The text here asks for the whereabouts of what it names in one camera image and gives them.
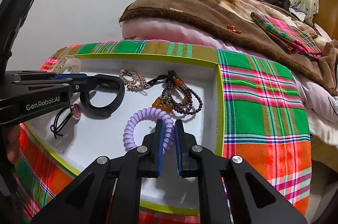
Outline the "person's left hand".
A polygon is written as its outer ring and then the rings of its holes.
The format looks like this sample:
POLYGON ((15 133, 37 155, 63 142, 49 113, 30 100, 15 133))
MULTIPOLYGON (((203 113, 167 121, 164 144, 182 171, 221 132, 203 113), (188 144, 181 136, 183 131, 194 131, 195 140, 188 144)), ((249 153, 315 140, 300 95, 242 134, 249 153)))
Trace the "person's left hand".
POLYGON ((9 162, 15 164, 19 157, 20 137, 21 131, 20 126, 15 125, 6 130, 5 133, 5 148, 9 162))

